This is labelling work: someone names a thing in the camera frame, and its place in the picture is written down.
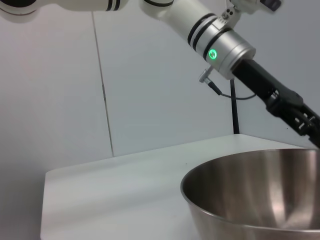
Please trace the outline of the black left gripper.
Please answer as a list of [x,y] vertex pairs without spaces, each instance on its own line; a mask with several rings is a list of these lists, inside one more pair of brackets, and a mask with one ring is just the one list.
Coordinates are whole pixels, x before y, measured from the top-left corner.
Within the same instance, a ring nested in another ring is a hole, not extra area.
[[287,88],[253,59],[243,59],[232,71],[266,105],[267,111],[283,120],[300,136],[320,148],[320,117],[303,98]]

